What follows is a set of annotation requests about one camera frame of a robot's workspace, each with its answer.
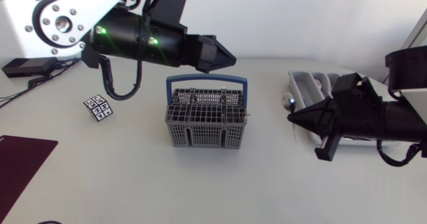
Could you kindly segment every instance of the white table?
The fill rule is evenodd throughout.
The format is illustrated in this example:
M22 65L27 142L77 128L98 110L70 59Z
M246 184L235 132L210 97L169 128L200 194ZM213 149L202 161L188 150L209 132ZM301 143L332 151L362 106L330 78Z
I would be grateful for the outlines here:
M135 62L112 65L117 92L129 91ZM4 223L425 223L427 160L394 168L375 147L349 146L333 162L318 160L306 131L295 141L282 107L289 70L349 72L290 59L242 59L215 71L248 78L251 116L240 150L195 149L173 147L164 122L166 77L192 67L145 63L137 95L114 101L101 71L80 63L0 109L0 135L59 142ZM0 74L0 96L27 80ZM96 94L114 111L100 123L83 106ZM401 159L407 147L386 152Z

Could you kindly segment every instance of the blue handle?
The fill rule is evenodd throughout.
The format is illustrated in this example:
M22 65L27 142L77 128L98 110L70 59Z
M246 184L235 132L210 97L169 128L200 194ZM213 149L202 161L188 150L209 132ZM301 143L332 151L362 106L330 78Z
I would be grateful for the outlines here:
M215 81L228 81L233 83L241 83L243 85L243 107L246 108L248 102L248 80L244 77L236 77L232 75L222 74L185 74L175 75L166 79L166 94L167 104L172 104L172 83L176 81L191 81L191 80L215 80Z

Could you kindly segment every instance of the white wall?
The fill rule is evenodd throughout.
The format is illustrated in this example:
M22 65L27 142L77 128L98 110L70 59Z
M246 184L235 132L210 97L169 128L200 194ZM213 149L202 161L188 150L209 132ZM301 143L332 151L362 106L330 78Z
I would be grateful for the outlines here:
M313 59L379 78L426 0L187 0L188 33L216 34L236 57Z

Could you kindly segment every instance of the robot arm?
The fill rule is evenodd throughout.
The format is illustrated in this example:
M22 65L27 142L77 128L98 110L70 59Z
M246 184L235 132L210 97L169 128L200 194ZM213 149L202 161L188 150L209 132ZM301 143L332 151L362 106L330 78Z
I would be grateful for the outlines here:
M147 0L143 15L123 0L0 0L4 57L68 57L82 52L89 67L99 54L204 73L236 58L213 35L188 35L179 23L185 0Z
M377 139L377 150L389 165L401 167L421 151L427 157L427 46L404 49L386 56L390 70L389 93L396 101L383 101L367 77L357 73L338 78L331 99L296 111L288 120L318 134L323 142L318 159L332 161L342 137ZM382 151L382 140L408 141L403 161Z
M0 0L1 54L12 58L67 57L120 0Z

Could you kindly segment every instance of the dark red mat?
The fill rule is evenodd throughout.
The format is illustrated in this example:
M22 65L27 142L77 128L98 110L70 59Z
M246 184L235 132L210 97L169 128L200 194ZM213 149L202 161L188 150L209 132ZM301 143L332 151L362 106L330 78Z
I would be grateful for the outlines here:
M0 223L58 144L24 137L0 137Z

